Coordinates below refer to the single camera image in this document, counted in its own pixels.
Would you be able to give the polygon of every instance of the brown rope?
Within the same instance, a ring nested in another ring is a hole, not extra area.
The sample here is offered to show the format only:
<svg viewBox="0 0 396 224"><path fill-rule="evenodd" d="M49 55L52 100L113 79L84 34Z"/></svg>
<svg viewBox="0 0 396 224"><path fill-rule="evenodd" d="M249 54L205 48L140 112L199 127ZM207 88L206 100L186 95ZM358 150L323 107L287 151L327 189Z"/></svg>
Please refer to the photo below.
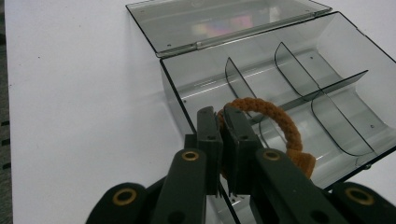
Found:
<svg viewBox="0 0 396 224"><path fill-rule="evenodd" d="M227 106L236 107L242 111L254 111L257 113L262 113L273 119L282 132L285 134L287 140L286 154L291 158L291 160L300 167L307 177L312 175L315 167L316 159L311 154L303 153L303 143L301 141L300 133L295 126L293 120L285 113L280 107L266 102L263 99L245 98L245 99L235 99ZM220 128L224 126L224 117L222 116L223 111L220 110L218 113Z"/></svg>

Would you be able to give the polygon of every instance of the transparent lid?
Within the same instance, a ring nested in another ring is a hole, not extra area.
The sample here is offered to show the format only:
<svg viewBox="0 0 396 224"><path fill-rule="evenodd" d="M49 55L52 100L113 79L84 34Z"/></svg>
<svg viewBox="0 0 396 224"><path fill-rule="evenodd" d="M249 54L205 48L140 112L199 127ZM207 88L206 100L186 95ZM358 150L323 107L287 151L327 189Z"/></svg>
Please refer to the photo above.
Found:
<svg viewBox="0 0 396 224"><path fill-rule="evenodd" d="M309 0L155 0L127 8L158 57L226 43L332 10Z"/></svg>

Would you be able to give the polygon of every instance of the transparent plastic box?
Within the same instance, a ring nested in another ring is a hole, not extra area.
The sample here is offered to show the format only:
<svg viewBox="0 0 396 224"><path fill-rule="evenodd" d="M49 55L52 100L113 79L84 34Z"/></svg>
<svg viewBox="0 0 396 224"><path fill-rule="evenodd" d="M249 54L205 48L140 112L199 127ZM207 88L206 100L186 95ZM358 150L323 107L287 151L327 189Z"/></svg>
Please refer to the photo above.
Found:
<svg viewBox="0 0 396 224"><path fill-rule="evenodd" d="M396 62L342 13L302 0L127 7L161 57L164 91L183 133L195 133L203 107L219 111L235 98L262 98L291 116L304 152L317 159L312 181L323 189L395 150ZM155 31L156 21L175 22ZM265 147L286 151L274 122L248 117ZM248 196L225 200L235 200L230 209L243 223L254 221ZM213 204L227 222L225 203Z"/></svg>

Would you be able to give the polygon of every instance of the white tabletop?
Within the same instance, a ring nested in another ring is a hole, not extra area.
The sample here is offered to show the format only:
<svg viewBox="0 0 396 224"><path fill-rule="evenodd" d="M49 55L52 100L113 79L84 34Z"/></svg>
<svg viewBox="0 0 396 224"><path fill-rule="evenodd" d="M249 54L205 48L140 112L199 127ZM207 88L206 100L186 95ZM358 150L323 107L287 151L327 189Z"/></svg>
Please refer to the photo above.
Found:
<svg viewBox="0 0 396 224"><path fill-rule="evenodd" d="M182 149L133 2L6 1L14 223L83 223L108 189L148 187ZM396 59L396 1L317 2ZM395 160L352 180L396 204Z"/></svg>

